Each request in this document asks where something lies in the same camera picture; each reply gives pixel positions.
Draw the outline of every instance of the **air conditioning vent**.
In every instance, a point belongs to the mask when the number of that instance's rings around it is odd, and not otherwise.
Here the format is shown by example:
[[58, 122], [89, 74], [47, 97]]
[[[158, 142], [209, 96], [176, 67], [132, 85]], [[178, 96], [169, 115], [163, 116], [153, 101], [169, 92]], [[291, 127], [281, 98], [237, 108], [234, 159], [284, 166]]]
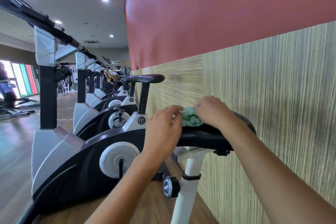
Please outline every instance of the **air conditioning vent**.
[[98, 44], [99, 42], [97, 40], [86, 40], [86, 41], [83, 41], [84, 43], [86, 44]]

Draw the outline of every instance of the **forearm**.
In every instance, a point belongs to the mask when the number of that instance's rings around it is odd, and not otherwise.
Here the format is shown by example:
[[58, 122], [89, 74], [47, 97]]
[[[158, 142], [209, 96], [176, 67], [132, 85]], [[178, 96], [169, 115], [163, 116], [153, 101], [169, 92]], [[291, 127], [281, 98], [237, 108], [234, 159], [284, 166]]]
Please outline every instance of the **forearm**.
[[335, 223], [336, 209], [244, 126], [233, 124], [236, 136], [226, 129], [221, 131], [226, 133], [271, 223]]
[[158, 167], [149, 156], [140, 154], [86, 224], [129, 223], [137, 204]]

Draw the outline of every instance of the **gym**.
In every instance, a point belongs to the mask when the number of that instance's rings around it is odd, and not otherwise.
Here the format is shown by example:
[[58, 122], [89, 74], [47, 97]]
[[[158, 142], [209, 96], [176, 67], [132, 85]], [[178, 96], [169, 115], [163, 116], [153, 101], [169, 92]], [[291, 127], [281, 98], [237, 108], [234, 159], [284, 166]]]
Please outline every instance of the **gym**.
[[331, 223], [335, 39], [330, 0], [0, 0], [0, 223]]

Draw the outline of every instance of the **round label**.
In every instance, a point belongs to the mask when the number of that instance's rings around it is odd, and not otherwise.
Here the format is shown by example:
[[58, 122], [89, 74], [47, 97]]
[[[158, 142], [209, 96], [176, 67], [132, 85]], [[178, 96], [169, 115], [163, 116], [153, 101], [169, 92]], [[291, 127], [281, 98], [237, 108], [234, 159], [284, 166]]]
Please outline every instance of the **round label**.
[[163, 182], [163, 193], [165, 193], [166, 197], [170, 197], [171, 191], [172, 191], [172, 184], [170, 178], [166, 178]]
[[140, 117], [138, 118], [138, 123], [139, 123], [140, 125], [145, 124], [145, 122], [146, 122], [146, 118], [145, 118], [144, 116], [140, 116]]

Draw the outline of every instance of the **logo sticker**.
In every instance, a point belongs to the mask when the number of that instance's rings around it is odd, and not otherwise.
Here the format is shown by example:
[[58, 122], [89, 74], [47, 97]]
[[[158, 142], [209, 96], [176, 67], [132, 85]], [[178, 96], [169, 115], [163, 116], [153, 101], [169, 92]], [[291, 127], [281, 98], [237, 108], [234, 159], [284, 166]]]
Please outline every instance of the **logo sticker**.
[[138, 123], [140, 125], [143, 125], [143, 124], [145, 124], [145, 122], [146, 122], [146, 118], [144, 116], [140, 116], [139, 119], [138, 119]]

